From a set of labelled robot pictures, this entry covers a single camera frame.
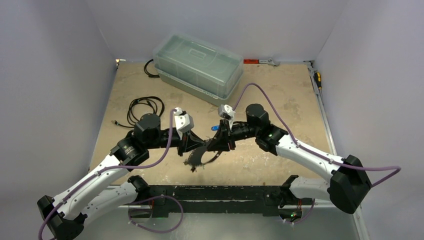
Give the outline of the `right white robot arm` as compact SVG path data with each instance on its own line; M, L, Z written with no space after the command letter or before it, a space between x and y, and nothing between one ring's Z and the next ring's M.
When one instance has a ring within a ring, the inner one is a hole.
M329 201L347 214L356 212L372 188L357 157L332 155L293 138L289 132L271 123L261 104L250 104L245 113L245 121L234 122L233 109L222 105L218 109L222 118L219 129L208 140L207 151L229 152L235 149L237 141L254 138L264 152L292 160L320 177L290 176L280 188L280 206L308 198Z

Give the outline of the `blue tagged key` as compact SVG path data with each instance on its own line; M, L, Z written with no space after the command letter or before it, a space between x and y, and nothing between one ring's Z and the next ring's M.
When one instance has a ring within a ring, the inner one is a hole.
M220 129L220 126L219 125L215 125L215 126L212 126L211 127L211 130L212 131L218 131Z

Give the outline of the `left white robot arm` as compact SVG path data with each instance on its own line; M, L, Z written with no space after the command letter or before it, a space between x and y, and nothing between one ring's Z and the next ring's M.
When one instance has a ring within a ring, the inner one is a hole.
M193 133L194 121L184 110L175 108L169 114L169 127L161 128L161 118L144 114L132 130L108 155L77 183L56 196L45 195L37 201L43 223L37 238L48 228L55 240L73 240L93 220L118 206L149 199L150 186L138 175L131 176L116 190L107 187L135 169L148 169L161 163L170 148L179 156L206 142Z

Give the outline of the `oval metal keyring plate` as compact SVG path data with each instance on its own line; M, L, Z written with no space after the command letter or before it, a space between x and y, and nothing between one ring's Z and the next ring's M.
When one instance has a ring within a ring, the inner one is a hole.
M214 152L214 156L210 158L207 161L203 161L202 158L204 154L208 152L206 146L201 146L196 149L194 149L188 158L183 162L185 166L191 167L191 172L194 173L197 171L198 167L204 167L207 164L213 163L215 160L219 158L219 156L222 154L222 151Z

